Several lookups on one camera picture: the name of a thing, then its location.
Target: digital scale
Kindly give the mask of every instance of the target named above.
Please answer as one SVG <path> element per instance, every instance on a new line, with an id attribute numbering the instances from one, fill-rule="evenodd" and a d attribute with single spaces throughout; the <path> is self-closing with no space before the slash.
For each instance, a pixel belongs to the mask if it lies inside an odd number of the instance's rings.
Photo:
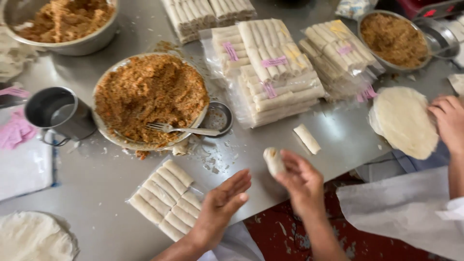
<path id="1" fill-rule="evenodd" d="M 464 0 L 397 0 L 397 2 L 410 20 L 417 17 L 443 18 L 464 11 Z"/>

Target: filling mixture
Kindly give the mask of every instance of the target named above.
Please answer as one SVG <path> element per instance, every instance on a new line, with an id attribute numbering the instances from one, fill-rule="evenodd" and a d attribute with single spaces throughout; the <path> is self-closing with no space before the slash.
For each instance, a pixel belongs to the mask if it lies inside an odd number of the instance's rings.
<path id="1" fill-rule="evenodd" d="M 394 65 L 414 68 L 428 55 L 422 33 L 408 21 L 391 15 L 367 16 L 361 23 L 361 35 L 374 53 Z"/>
<path id="2" fill-rule="evenodd" d="M 114 12 L 106 0 L 51 0 L 16 33 L 40 43 L 73 41 L 103 27 Z"/>
<path id="3" fill-rule="evenodd" d="M 159 122 L 188 128 L 209 104 L 203 78 L 197 70 L 174 55 L 132 57 L 110 72 L 97 86 L 95 112 L 109 131 L 134 141 L 158 143 L 177 138 L 146 128 Z"/>

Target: hand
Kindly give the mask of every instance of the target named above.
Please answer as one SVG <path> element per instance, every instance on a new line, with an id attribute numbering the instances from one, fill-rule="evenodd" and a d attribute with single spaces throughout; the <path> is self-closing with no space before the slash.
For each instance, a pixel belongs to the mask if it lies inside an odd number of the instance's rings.
<path id="1" fill-rule="evenodd" d="M 324 178 L 306 159 L 289 150 L 280 154 L 287 168 L 276 179 L 289 192 L 293 209 L 303 219 L 326 218 L 324 206 Z"/>
<path id="2" fill-rule="evenodd" d="M 251 187 L 249 170 L 241 170 L 205 197 L 194 227 L 186 236 L 206 252 L 219 244 L 232 215 L 245 204 Z"/>
<path id="3" fill-rule="evenodd" d="M 454 96 L 438 97 L 428 108 L 436 117 L 438 132 L 451 154 L 464 155 L 464 107 Z"/>

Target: red digital display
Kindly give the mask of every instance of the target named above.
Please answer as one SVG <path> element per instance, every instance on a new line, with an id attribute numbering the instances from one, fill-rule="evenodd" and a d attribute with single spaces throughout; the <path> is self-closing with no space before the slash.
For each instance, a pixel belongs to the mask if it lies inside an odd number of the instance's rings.
<path id="1" fill-rule="evenodd" d="M 427 12 L 424 14 L 424 17 L 433 16 L 433 14 L 434 14 L 436 11 L 437 11 L 436 9 L 427 11 Z"/>

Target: white sleeve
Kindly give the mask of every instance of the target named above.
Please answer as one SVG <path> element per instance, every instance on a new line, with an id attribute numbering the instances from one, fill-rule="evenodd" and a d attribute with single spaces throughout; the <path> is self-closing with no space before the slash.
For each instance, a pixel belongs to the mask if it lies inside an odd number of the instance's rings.
<path id="1" fill-rule="evenodd" d="M 464 196 L 449 201 L 446 209 L 447 211 L 437 211 L 437 215 L 443 220 L 454 220 L 464 236 Z"/>

